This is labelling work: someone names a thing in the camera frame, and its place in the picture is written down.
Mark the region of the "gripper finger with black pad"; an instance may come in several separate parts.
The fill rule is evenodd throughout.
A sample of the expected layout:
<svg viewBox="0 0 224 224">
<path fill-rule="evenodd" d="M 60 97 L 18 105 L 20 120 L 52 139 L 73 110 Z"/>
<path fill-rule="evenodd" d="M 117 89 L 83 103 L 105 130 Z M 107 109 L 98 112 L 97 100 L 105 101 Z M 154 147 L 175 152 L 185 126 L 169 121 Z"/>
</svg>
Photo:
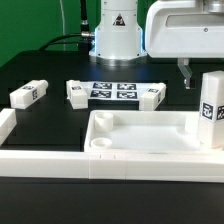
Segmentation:
<svg viewBox="0 0 224 224">
<path fill-rule="evenodd" d="M 189 58 L 178 58 L 177 65 L 182 75 L 184 76 L 184 84 L 187 89 L 191 89 L 192 70 L 189 66 Z"/>
</svg>

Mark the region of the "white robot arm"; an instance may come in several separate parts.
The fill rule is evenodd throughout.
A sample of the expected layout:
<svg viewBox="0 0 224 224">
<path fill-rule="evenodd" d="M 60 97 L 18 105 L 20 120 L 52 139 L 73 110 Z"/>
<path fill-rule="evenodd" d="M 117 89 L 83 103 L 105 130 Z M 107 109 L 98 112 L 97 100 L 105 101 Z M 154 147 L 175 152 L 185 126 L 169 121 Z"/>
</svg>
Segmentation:
<svg viewBox="0 0 224 224">
<path fill-rule="evenodd" d="M 157 0 L 146 24 L 137 22 L 138 0 L 101 0 L 90 60 L 109 66 L 176 58 L 190 85 L 192 58 L 224 58 L 224 0 Z"/>
</svg>

